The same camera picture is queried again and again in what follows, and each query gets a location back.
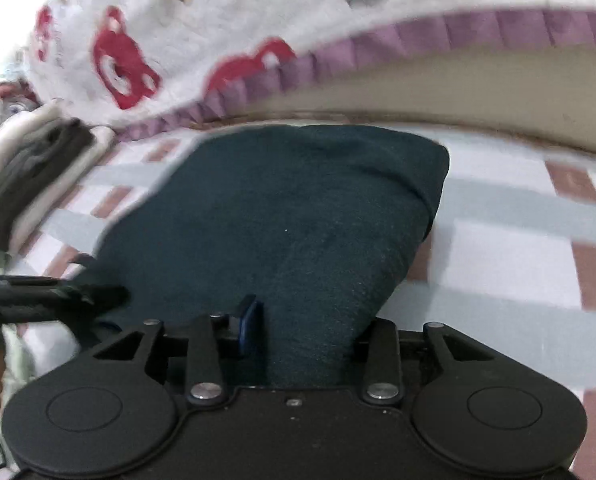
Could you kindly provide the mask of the grey plush rabbit toy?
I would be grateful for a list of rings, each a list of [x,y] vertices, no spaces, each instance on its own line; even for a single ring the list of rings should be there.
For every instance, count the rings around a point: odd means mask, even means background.
[[[36,107],[36,96],[24,81],[0,81],[0,117],[19,110],[35,110]]]

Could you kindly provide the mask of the pale green garment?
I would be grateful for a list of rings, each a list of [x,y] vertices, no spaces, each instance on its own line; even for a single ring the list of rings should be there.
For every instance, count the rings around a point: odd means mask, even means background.
[[[15,325],[4,325],[0,329],[0,350],[4,352],[0,393],[0,469],[7,471],[12,465],[12,458],[2,437],[2,410],[10,398],[32,379],[34,365]]]

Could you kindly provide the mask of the dark blue denim jeans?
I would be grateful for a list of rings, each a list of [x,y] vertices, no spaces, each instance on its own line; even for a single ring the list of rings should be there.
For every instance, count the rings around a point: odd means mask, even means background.
[[[264,306],[273,387],[341,382],[354,339],[404,280],[448,175],[432,140],[368,126],[248,128],[203,141],[77,274],[130,302],[127,328]]]

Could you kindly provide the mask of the white bear print quilt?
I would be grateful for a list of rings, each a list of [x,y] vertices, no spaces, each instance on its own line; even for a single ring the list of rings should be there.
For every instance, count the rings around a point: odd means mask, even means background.
[[[28,81],[138,140],[399,58],[585,44],[596,0],[48,0]]]

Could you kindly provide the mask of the checkered bed sheet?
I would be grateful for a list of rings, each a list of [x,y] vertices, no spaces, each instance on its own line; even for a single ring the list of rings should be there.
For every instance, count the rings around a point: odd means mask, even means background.
[[[405,124],[451,157],[413,269],[383,308],[447,323],[571,388],[588,414],[574,461],[596,479],[596,156],[476,130]]]

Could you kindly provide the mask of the white folded garment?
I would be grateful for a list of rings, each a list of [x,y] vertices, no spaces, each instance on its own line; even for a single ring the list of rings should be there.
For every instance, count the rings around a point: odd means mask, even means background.
[[[0,125],[0,252],[17,255],[32,232],[115,140],[107,127],[66,119],[55,103]]]

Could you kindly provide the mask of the dark brown folded garment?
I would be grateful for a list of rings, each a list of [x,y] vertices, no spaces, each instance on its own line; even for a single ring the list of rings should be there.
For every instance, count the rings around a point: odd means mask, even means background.
[[[54,122],[24,141],[0,170],[0,251],[9,249],[13,223],[54,183],[95,136],[77,119]]]

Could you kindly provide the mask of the beige mattress edge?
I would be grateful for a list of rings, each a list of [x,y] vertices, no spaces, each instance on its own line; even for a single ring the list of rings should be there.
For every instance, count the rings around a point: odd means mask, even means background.
[[[239,105],[226,122],[415,122],[596,155],[596,50],[458,50],[389,62]]]

